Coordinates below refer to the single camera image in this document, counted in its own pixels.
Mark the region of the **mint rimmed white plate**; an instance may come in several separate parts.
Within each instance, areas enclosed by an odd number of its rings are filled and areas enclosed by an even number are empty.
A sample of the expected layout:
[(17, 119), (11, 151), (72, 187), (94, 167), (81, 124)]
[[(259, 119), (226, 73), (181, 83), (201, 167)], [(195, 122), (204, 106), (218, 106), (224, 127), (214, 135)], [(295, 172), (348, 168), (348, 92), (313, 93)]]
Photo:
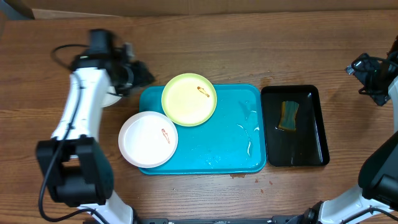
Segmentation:
[(109, 91), (105, 94), (105, 97), (102, 102), (102, 107), (109, 107), (115, 103), (117, 103), (122, 97), (119, 96), (115, 91)]

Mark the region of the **green rimmed plate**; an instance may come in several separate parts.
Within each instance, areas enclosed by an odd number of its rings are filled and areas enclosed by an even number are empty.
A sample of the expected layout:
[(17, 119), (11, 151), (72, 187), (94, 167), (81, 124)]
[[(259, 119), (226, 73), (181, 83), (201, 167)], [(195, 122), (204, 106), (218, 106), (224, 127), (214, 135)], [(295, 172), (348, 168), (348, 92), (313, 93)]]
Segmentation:
[(162, 92), (165, 115), (180, 126), (192, 127), (206, 122), (215, 112), (217, 94), (213, 84), (196, 73), (172, 78)]

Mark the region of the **green yellow sponge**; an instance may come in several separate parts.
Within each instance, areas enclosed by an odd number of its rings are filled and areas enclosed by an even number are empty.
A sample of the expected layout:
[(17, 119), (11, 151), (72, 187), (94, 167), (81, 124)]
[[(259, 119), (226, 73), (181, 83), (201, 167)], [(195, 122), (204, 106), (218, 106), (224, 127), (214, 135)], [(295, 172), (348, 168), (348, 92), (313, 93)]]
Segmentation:
[(295, 101), (283, 101), (281, 107), (281, 117), (278, 128), (285, 131), (296, 130), (296, 115), (299, 104)]

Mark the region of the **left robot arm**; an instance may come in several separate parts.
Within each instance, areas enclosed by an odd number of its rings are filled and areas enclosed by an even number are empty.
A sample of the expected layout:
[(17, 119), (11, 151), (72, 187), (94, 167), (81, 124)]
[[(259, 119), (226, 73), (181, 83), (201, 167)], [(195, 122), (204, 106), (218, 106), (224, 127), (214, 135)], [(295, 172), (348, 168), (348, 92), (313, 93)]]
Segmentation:
[(70, 64), (51, 58), (70, 72), (70, 90), (62, 118), (46, 141), (36, 146), (44, 176), (38, 199), (41, 217), (60, 222), (89, 213), (94, 223), (140, 223), (136, 211), (114, 190), (111, 164), (99, 145), (103, 108), (154, 82), (132, 47), (115, 45), (106, 29), (90, 30), (90, 43)]

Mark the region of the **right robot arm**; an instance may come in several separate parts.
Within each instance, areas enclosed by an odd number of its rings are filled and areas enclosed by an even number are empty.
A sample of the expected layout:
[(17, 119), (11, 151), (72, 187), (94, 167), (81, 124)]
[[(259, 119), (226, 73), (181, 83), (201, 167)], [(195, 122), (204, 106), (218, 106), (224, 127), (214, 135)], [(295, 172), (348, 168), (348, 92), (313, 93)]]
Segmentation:
[[(397, 122), (397, 42), (386, 58), (361, 54), (345, 69), (361, 83), (359, 94), (370, 96), (378, 106), (392, 102)], [(360, 223), (377, 214), (397, 220), (397, 134), (394, 133), (363, 164), (358, 183), (337, 198), (319, 201), (289, 223)]]

